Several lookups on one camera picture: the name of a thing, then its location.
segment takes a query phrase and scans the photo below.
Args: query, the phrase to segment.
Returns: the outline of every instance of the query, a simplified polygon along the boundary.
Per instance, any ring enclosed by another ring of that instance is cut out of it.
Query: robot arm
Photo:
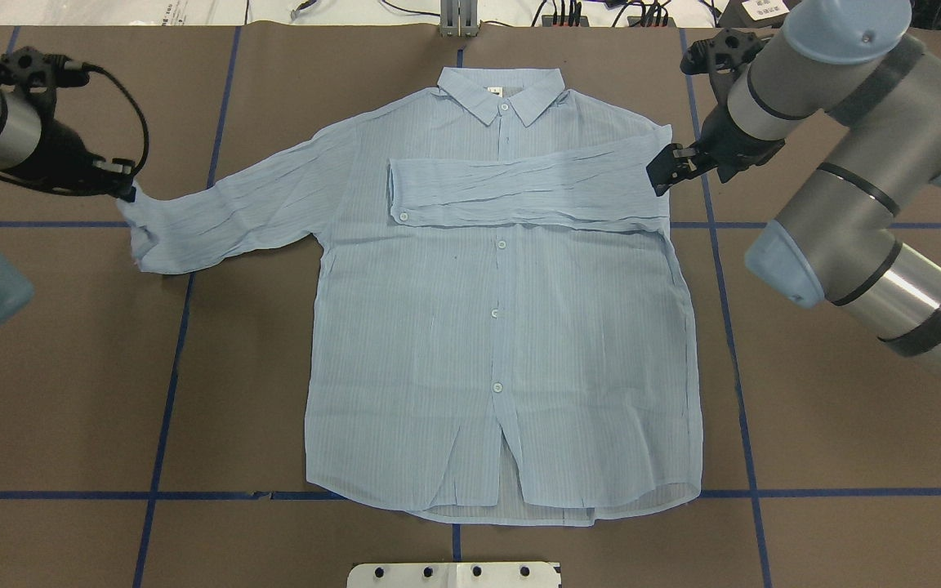
[[[747,268],[804,308],[841,306],[941,375],[941,268],[888,230],[923,185],[941,186],[941,60],[904,34],[910,18],[905,0],[805,0],[754,56],[740,44],[761,41],[734,31],[693,46],[683,69],[716,52],[734,82],[699,141],[670,145],[649,175],[659,194],[710,168],[728,181],[826,111],[848,134],[768,223]]]
[[[105,75],[133,105],[145,147],[140,163],[90,153],[75,131],[55,120],[56,90],[85,86],[90,72]],[[1,86],[15,86],[5,93]],[[30,47],[0,60],[0,180],[60,196],[111,194],[133,201],[133,178],[147,158],[147,124],[133,97],[100,67]],[[0,324],[30,301],[34,290],[0,254]]]

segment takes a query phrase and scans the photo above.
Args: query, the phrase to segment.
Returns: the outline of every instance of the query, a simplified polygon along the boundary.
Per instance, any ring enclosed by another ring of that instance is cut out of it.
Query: folded sleeve
[[[408,226],[666,232],[668,196],[656,196],[647,165],[669,142],[670,127],[658,127],[608,144],[499,163],[392,159],[390,213]]]
[[[357,153],[358,128],[339,122],[196,194],[154,200],[138,187],[135,202],[118,202],[133,256],[145,272],[187,273],[318,234],[337,215]]]

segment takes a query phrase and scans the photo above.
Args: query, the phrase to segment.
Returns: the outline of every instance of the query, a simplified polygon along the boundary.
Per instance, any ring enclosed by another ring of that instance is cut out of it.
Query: shirt placket
[[[511,102],[502,100],[499,105],[500,113],[500,145],[499,157],[501,161],[508,161],[515,157],[511,148],[511,134],[520,125]],[[493,250],[496,256],[496,295],[494,295],[493,309],[489,320],[493,321],[493,408],[496,409],[497,420],[507,439],[507,446],[519,462],[522,447],[520,446],[520,432],[518,429],[518,410],[516,410],[515,390],[513,381],[513,349],[515,347],[515,288],[516,258],[519,256],[519,243],[515,238],[512,226],[499,226],[493,230]]]

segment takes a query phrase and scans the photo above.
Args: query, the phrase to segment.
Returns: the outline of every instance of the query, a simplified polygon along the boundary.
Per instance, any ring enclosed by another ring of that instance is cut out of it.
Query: light blue shirt
[[[645,170],[669,141],[557,70],[447,68],[212,189],[119,206],[144,271],[321,242],[311,483],[590,525],[701,490],[694,316]]]

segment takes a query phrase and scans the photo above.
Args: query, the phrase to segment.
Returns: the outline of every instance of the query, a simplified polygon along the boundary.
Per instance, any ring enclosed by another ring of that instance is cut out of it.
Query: brown table surface
[[[121,78],[152,132],[141,185],[175,198],[457,63],[560,67],[569,87],[672,123],[687,144],[713,98],[677,63],[686,38],[712,33],[0,27],[0,52],[33,45]],[[917,34],[941,56],[941,33]],[[102,79],[63,90],[59,115],[98,153],[139,152],[135,117]],[[673,190],[698,314],[703,495],[593,528],[461,528],[304,480],[313,239],[161,278],[134,267],[109,198],[0,184],[0,251],[37,289],[0,328],[0,586],[340,587],[362,562],[546,559],[567,588],[941,587],[941,383],[743,267],[840,134],[814,117],[767,167]],[[941,264],[941,190],[901,223]]]

